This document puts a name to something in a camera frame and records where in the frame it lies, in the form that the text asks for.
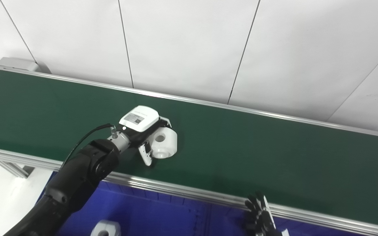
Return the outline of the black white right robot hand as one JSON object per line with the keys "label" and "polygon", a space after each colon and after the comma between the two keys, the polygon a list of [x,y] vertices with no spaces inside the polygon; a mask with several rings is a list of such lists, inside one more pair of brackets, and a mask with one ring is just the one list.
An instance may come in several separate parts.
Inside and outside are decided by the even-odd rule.
{"label": "black white right robot hand", "polygon": [[256,191],[244,202],[248,211],[245,214],[245,228],[248,236],[289,236],[287,229],[279,231],[269,208],[266,196]]}

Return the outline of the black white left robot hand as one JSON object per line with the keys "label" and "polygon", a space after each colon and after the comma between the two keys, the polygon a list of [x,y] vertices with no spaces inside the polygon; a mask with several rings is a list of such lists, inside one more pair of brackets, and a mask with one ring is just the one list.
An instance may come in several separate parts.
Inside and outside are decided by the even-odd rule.
{"label": "black white left robot hand", "polygon": [[136,148],[146,166],[153,159],[165,159],[177,152],[177,134],[170,120],[147,106],[137,106],[124,115],[118,129],[129,141],[129,148]]}

